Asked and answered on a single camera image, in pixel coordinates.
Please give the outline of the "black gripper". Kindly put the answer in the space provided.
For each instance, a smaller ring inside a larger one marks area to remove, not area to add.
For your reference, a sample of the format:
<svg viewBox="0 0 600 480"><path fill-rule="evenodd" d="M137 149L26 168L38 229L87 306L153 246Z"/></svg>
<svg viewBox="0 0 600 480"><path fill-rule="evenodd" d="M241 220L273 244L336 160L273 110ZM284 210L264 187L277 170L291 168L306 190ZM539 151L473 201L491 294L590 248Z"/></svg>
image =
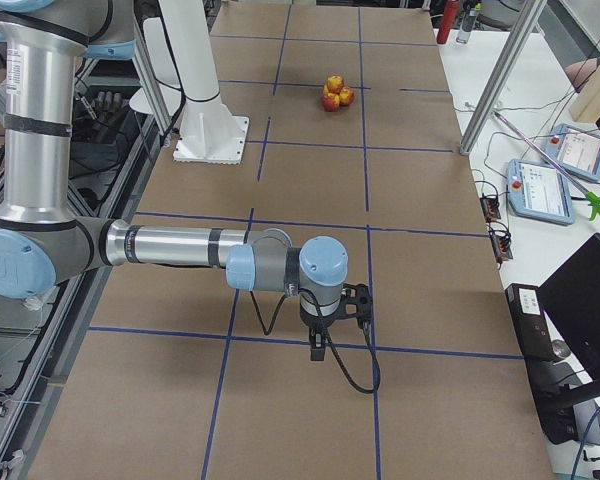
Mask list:
<svg viewBox="0 0 600 480"><path fill-rule="evenodd" d="M346 304L342 303L344 294L328 305L316 304L309 293L300 294L301 320L309 328L310 360L323 361L326 352L326 330L338 320L346 317Z"/></svg>

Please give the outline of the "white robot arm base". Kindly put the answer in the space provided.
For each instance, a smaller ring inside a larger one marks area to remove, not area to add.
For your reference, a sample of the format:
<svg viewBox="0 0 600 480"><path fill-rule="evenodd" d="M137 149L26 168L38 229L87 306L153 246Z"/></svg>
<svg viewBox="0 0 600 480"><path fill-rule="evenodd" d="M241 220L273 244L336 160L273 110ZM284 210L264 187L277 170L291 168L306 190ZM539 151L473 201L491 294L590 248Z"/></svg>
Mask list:
<svg viewBox="0 0 600 480"><path fill-rule="evenodd" d="M174 159L238 164L249 119L223 103L201 1L161 1L143 23L144 39L169 117L180 117Z"/></svg>

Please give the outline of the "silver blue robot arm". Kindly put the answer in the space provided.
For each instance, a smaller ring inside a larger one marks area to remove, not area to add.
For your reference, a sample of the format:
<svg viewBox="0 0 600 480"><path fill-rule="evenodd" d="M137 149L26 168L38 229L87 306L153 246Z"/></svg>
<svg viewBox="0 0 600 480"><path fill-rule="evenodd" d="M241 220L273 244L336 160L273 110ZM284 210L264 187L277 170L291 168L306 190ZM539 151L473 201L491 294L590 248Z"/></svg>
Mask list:
<svg viewBox="0 0 600 480"><path fill-rule="evenodd" d="M348 256L338 240L319 236L297 248L278 229L153 228L69 210L76 59L131 58L134 26L129 1L0 1L7 43L0 295L24 299L124 263L220 268L234 289L298 296L311 357L322 359L333 349L329 326L346 315Z"/></svg>

